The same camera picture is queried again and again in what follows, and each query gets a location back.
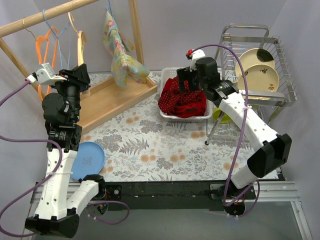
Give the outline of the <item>floral table mat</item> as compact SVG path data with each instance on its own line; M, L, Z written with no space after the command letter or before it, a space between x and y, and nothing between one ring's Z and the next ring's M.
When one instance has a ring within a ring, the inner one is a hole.
M221 124L219 138L205 145L211 120L172 122L160 115L158 93L82 136L105 153L100 174L108 182L224 180L254 153L238 144L239 130Z

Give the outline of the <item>black base bar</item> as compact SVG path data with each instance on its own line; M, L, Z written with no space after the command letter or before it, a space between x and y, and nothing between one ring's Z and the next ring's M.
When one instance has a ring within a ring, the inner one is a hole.
M107 200L121 201L130 210L223 211L223 197L216 190L225 180L105 182Z

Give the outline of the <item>cream plate lower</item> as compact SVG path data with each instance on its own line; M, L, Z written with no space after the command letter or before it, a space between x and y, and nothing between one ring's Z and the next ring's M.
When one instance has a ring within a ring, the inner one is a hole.
M276 92L278 90L280 79L273 67L256 64L244 73L249 91Z

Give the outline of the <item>blue wire hanger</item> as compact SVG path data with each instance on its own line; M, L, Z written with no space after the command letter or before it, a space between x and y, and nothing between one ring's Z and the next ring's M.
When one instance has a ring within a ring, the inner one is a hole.
M110 14L112 14L112 7L111 7L111 1L110 1L110 0L107 0L107 6L106 6L106 8L107 8L107 11L108 11Z
M52 32L51 34L53 35L54 39L57 41L57 51L59 54L59 61L60 61L61 69L63 68L64 64L63 64L63 54L62 54L61 45L60 45L60 38L64 34L65 31L69 31L69 50L68 50L68 58L67 58L67 68L68 68L70 66L71 43L72 43L71 22L68 21L65 24L65 27L63 28L63 30L61 32L59 32L58 30L55 30L54 26L49 23L49 21L46 17L46 10L45 9L42 10L42 16L44 18L44 21L45 21L47 27L49 28L49 30L51 30L51 32Z

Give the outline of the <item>wooden clothes rack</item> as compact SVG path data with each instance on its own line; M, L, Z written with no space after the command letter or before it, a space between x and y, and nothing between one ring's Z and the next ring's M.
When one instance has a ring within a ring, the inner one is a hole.
M71 0L44 12L1 26L0 36L8 36L91 3L90 0ZM91 87L90 91L90 96L81 99L82 108L79 125L82 126L83 134L89 133L106 121L155 94L157 85L149 77L146 77L142 83L129 80L127 87L120 87L116 85L113 77L109 77Z

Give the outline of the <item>pastel floral garment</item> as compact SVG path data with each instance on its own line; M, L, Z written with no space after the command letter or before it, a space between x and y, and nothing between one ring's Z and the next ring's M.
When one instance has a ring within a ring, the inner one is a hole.
M105 49L112 56L110 71L115 83L120 87L126 87L128 79L139 84L144 83L150 71L137 59L128 55L128 52L135 50L135 45L119 31L109 11L105 15L102 39Z

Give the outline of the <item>metal dish rack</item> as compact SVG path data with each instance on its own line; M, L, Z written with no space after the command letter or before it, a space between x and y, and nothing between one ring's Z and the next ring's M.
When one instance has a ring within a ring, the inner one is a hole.
M214 123L211 137L224 115L228 115L239 128L244 109L240 97L257 110L248 110L244 135L254 149L264 141L277 138L269 125L286 107L297 101L297 93L290 75L285 52L277 36L269 35L266 25L229 24L224 27L219 44L233 50L218 48L215 59L220 61L221 75L239 89L238 95L222 105L222 113Z

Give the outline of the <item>blue plastic plate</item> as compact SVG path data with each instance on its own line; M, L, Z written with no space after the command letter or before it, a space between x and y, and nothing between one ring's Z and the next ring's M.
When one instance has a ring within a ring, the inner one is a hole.
M104 165L105 152L103 148L92 141L81 142L73 161L70 177L73 180L79 180L87 175L98 174Z

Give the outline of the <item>wooden hanger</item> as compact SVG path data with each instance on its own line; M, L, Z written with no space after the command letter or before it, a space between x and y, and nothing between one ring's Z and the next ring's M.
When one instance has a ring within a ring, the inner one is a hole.
M71 27L77 35L77 65L80 66L85 63L84 61L84 48L87 42L87 36L83 31L78 31L74 25L74 17L71 12L68 12L68 18Z

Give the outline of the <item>aluminium frame rail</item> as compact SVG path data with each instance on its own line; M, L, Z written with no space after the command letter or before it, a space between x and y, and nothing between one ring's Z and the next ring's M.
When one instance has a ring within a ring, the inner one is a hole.
M107 191L103 188L104 183L100 184L100 188L104 190L107 196ZM293 209L293 214L300 231L300 235L304 240L312 239L312 234L308 227L307 220L305 218L302 202L296 186L292 181L280 181L280 180L261 180L259 183L255 183L244 194L246 203L258 203L258 202L289 202Z

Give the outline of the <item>cream plate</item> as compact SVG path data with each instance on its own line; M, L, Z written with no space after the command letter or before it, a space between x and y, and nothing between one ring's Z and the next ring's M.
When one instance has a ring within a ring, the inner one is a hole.
M275 59L271 53L262 48L252 48L244 52L239 60L244 70L247 70L254 65L267 65L269 67L275 67Z
M280 79L273 67L256 64L244 73L249 91L276 92L278 90Z

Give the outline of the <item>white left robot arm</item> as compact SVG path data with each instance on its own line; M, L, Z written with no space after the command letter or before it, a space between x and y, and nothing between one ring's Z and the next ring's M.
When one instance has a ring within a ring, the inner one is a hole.
M78 125L81 110L81 92L90 87L86 64L55 74L49 63L35 69L39 85L56 89L42 102L43 118L48 134L47 168L39 204L25 228L46 236L73 238L78 230L80 215L91 200L106 196L104 179L97 174L84 177L80 187L67 197L71 170L76 159L82 127Z

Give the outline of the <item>white plastic basket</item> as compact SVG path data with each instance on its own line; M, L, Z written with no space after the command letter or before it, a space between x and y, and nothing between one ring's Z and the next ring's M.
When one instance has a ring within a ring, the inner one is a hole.
M206 99L200 90L179 91L177 67L167 67L161 71L160 97L157 102L160 115L170 121L199 122L209 119L213 114L213 103Z

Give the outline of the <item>orange plastic hanger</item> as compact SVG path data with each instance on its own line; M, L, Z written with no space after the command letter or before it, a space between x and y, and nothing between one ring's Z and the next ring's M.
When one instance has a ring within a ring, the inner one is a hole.
M46 33L46 35L41 35L35 38L35 50L37 54L38 64L47 63L49 47L50 47L50 35L51 34L59 34L58 29L55 26L52 26L50 30ZM44 54L42 54L42 45L46 43ZM52 57L52 68L55 68L56 59L57 59L57 52L58 52L58 40L55 41L55 46L53 50L53 57Z

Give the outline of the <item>cream plate upper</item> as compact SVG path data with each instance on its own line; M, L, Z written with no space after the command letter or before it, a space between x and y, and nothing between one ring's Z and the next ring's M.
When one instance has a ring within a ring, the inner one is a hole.
M244 52L239 60L244 70L247 70L254 65L267 65L269 67L275 67L275 59L271 53L262 48L252 48Z

